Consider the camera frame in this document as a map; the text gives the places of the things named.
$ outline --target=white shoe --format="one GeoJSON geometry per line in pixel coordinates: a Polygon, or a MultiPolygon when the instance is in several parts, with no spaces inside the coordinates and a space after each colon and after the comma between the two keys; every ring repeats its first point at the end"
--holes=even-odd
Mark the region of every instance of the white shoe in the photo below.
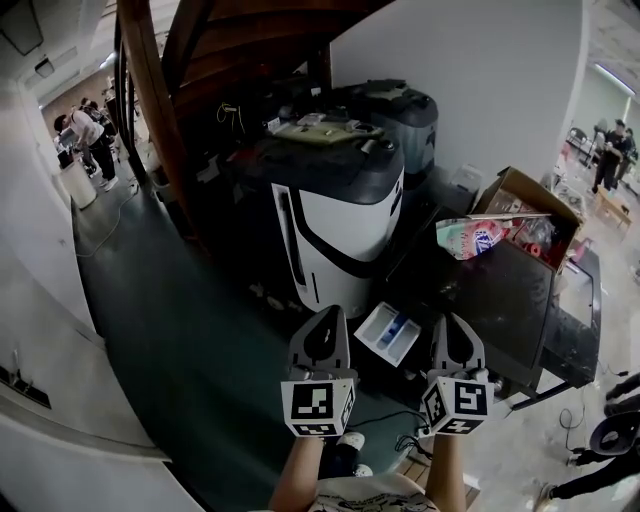
{"type": "Polygon", "coordinates": [[[112,180],[107,181],[107,184],[104,186],[104,191],[109,192],[109,190],[111,190],[113,187],[115,187],[118,184],[118,181],[120,180],[118,179],[117,176],[115,176],[112,180]]]}
{"type": "Polygon", "coordinates": [[[536,502],[536,506],[533,508],[533,512],[544,512],[547,510],[547,507],[551,504],[551,496],[549,494],[553,489],[555,489],[555,485],[547,484],[540,491],[540,496],[538,497],[538,501],[536,502]]]}
{"type": "Polygon", "coordinates": [[[346,444],[347,446],[353,446],[356,450],[362,450],[364,446],[364,434],[360,432],[349,432],[347,434],[343,434],[340,439],[338,439],[337,444],[346,444]]]}
{"type": "Polygon", "coordinates": [[[365,476],[373,476],[373,470],[366,464],[358,464],[356,470],[353,472],[353,476],[362,478],[365,476]]]}

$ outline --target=ceiling light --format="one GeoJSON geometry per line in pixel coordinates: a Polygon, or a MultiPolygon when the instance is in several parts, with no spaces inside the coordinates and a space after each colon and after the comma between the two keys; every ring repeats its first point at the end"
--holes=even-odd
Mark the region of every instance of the ceiling light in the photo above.
{"type": "Polygon", "coordinates": [[[603,68],[600,64],[596,64],[596,69],[600,71],[600,73],[602,73],[604,76],[606,76],[607,78],[609,78],[610,80],[618,84],[618,86],[624,89],[628,94],[631,94],[631,96],[636,95],[636,92],[631,87],[625,84],[622,80],[620,80],[616,75],[614,75],[608,69],[603,68]]]}
{"type": "Polygon", "coordinates": [[[20,55],[27,55],[44,40],[32,0],[19,0],[8,9],[0,7],[0,34],[20,55]]]}
{"type": "Polygon", "coordinates": [[[55,69],[53,69],[53,64],[51,64],[49,59],[44,59],[42,62],[36,64],[35,70],[42,78],[47,78],[48,76],[53,75],[53,72],[55,71],[55,69]]]}

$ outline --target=wire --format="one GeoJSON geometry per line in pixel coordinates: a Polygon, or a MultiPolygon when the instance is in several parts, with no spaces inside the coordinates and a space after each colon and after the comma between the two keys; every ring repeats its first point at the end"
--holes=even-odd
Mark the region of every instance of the wire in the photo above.
{"type": "Polygon", "coordinates": [[[360,423],[355,423],[353,425],[349,425],[349,428],[357,428],[357,427],[362,427],[364,425],[368,425],[370,423],[377,423],[379,421],[385,421],[385,420],[388,420],[388,419],[393,418],[395,416],[400,416],[401,414],[411,414],[412,416],[415,416],[420,421],[422,421],[424,423],[425,427],[429,428],[429,424],[427,423],[427,419],[422,414],[419,414],[419,413],[417,413],[415,411],[398,411],[398,412],[394,412],[392,414],[387,414],[386,416],[382,416],[380,418],[373,418],[373,419],[370,419],[370,420],[361,421],[360,423]]]}
{"type": "Polygon", "coordinates": [[[93,258],[93,256],[95,256],[95,254],[100,250],[100,248],[107,242],[107,240],[109,240],[109,238],[111,237],[111,235],[113,235],[113,233],[115,232],[115,230],[118,228],[118,225],[120,224],[120,213],[122,211],[122,207],[127,204],[129,201],[131,201],[137,194],[139,191],[139,186],[136,183],[135,184],[136,189],[133,193],[131,193],[131,195],[129,197],[127,197],[124,201],[122,201],[122,203],[120,203],[120,206],[118,207],[118,220],[116,221],[115,225],[113,226],[113,228],[111,229],[111,231],[109,231],[109,233],[107,234],[107,236],[104,237],[104,239],[102,240],[102,242],[100,242],[96,248],[91,251],[89,254],[78,254],[76,253],[76,256],[78,258],[93,258]]]}
{"type": "Polygon", "coordinates": [[[571,412],[570,409],[567,409],[566,407],[564,409],[562,409],[560,411],[560,415],[558,416],[558,421],[560,422],[560,426],[565,429],[567,431],[567,437],[565,438],[564,441],[564,447],[569,450],[570,452],[574,452],[575,448],[569,448],[569,434],[571,433],[572,430],[577,429],[580,425],[582,425],[585,422],[585,412],[587,410],[587,406],[585,404],[584,401],[584,390],[586,388],[582,388],[582,393],[581,393],[581,399],[582,399],[582,418],[580,418],[580,421],[578,423],[576,423],[575,425],[573,425],[573,413],[571,412]],[[562,415],[567,412],[569,413],[569,423],[566,424],[562,421],[562,415]]]}
{"type": "Polygon", "coordinates": [[[602,368],[602,373],[603,374],[607,374],[607,373],[611,373],[612,375],[615,375],[616,377],[626,377],[627,375],[629,375],[628,371],[623,371],[623,372],[614,372],[611,369],[611,366],[609,366],[609,363],[607,363],[607,367],[604,367],[604,364],[602,364],[602,361],[600,361],[600,359],[598,359],[598,364],[600,365],[600,367],[602,368]]]}
{"type": "Polygon", "coordinates": [[[227,120],[227,114],[230,113],[231,114],[231,133],[233,133],[233,127],[236,120],[236,112],[238,112],[238,120],[240,121],[240,127],[242,128],[242,133],[246,135],[247,132],[245,131],[244,125],[242,124],[242,112],[240,111],[240,106],[238,106],[238,108],[232,107],[231,105],[229,105],[229,103],[223,101],[218,107],[218,111],[216,112],[216,118],[218,119],[218,122],[222,124],[227,120]],[[222,119],[220,118],[221,110],[224,113],[224,115],[222,116],[222,119]]]}
{"type": "Polygon", "coordinates": [[[422,446],[420,446],[420,441],[413,436],[409,436],[407,434],[402,434],[398,436],[398,441],[396,442],[395,450],[398,453],[405,451],[408,448],[415,448],[415,450],[420,454],[424,455],[427,459],[431,460],[433,458],[433,454],[429,453],[422,446]]]}

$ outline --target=cardboard box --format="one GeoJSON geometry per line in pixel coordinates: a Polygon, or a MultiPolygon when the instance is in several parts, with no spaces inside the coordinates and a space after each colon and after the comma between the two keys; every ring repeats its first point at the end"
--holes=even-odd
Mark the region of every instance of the cardboard box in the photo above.
{"type": "Polygon", "coordinates": [[[550,254],[549,263],[540,261],[557,272],[562,271],[569,246],[581,227],[578,215],[540,183],[514,167],[507,167],[498,173],[498,179],[484,191],[473,213],[501,213],[494,211],[496,205],[500,204],[501,191],[514,194],[537,212],[552,214],[550,220],[556,228],[554,241],[558,243],[550,254]]]}

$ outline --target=white cylindrical container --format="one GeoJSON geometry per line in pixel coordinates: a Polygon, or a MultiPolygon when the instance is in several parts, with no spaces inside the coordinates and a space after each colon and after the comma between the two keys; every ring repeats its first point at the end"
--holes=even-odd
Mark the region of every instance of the white cylindrical container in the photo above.
{"type": "Polygon", "coordinates": [[[79,160],[75,160],[73,164],[62,169],[60,178],[78,208],[86,208],[97,197],[96,190],[79,160]]]}

